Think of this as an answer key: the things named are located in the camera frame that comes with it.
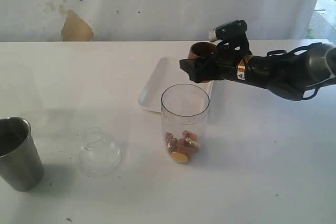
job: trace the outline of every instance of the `clear plastic cup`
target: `clear plastic cup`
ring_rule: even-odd
[[[164,145],[179,164],[186,164],[202,149],[209,96],[191,84],[167,88],[161,97]]]

